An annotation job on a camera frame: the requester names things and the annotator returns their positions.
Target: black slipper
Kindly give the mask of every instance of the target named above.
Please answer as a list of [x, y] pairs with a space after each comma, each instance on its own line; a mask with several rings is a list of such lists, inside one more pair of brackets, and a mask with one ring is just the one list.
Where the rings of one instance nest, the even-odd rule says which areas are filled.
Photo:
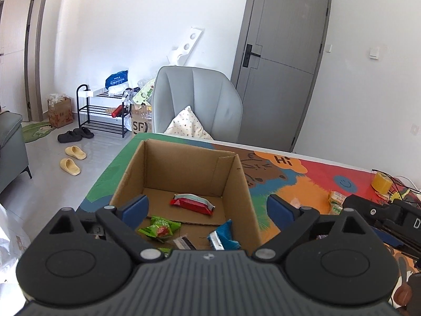
[[92, 139], [93, 133], [86, 127], [81, 127], [79, 129], [74, 129], [73, 132], [80, 134], [83, 138]]
[[66, 142], [81, 141], [82, 136], [80, 134], [76, 134], [73, 131], [68, 131], [64, 134], [59, 134], [57, 136], [57, 140], [58, 142], [61, 142], [62, 144], [64, 144]]

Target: sofa leg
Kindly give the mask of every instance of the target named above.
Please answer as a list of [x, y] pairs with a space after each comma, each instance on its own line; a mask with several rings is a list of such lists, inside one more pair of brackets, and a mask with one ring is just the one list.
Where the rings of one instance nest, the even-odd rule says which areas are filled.
[[30, 179], [32, 179], [32, 175], [31, 175], [31, 171], [29, 170], [29, 166], [27, 166], [27, 167], [26, 167], [26, 168], [25, 168], [25, 169], [21, 172], [21, 174], [22, 174], [22, 173], [24, 173], [25, 171], [28, 173], [29, 178], [30, 178]]

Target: paper box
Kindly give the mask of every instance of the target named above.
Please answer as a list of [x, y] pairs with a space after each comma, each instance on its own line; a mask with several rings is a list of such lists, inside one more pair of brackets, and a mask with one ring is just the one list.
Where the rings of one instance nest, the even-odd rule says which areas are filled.
[[[208, 199], [213, 215], [171, 206], [175, 194]], [[261, 245], [260, 231], [243, 167], [237, 154], [148, 139], [133, 155], [110, 202], [121, 207], [139, 195], [149, 199], [148, 216], [182, 223], [176, 235], [187, 234], [196, 249], [210, 249], [207, 236], [232, 220], [233, 238], [251, 254]], [[150, 225], [146, 219], [142, 227]], [[155, 247], [159, 242], [151, 242]]]
[[68, 97], [64, 101], [53, 103], [48, 100], [48, 119], [50, 123], [60, 128], [73, 122], [72, 100]]
[[134, 104], [131, 110], [132, 135], [152, 132], [152, 107]]

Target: blue snack wrapper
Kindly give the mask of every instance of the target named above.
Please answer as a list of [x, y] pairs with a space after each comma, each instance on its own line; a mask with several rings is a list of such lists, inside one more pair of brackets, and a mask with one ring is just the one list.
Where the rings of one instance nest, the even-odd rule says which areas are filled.
[[240, 249], [241, 246], [239, 242], [232, 239], [231, 225], [232, 221], [229, 219], [208, 235], [208, 240], [214, 250], [221, 251]]

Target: black shoe rack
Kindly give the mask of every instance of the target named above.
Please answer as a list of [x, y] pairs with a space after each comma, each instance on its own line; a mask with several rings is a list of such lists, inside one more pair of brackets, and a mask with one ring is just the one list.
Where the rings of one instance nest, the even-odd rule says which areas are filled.
[[[83, 107], [80, 107], [79, 90], [82, 87], [85, 87], [83, 91], [90, 90], [86, 84], [82, 84], [76, 89], [77, 121], [79, 123], [79, 128], [87, 127], [89, 129], [96, 130], [96, 131], [121, 134], [121, 137], [124, 138], [124, 135], [128, 132], [128, 129], [124, 126], [124, 118], [130, 115], [130, 111], [127, 113], [123, 113], [123, 115], [121, 116], [121, 125], [117, 125], [115, 123], [110, 123], [110, 122], [105, 122], [105, 121], [92, 120], [91, 119], [92, 116], [97, 116], [97, 117], [101, 117], [101, 115], [110, 116], [110, 114], [105, 112], [105, 110], [108, 109], [109, 107], [95, 106], [93, 104], [90, 104], [90, 101], [89, 101], [90, 97], [86, 97], [86, 105]], [[123, 96], [122, 95], [110, 96], [108, 95], [108, 92], [103, 92], [102, 94], [99, 94], [95, 97], [117, 98], [121, 100]], [[87, 116], [87, 120], [82, 123], [81, 123], [81, 112], [83, 112], [83, 114], [86, 113], [86, 116]]]

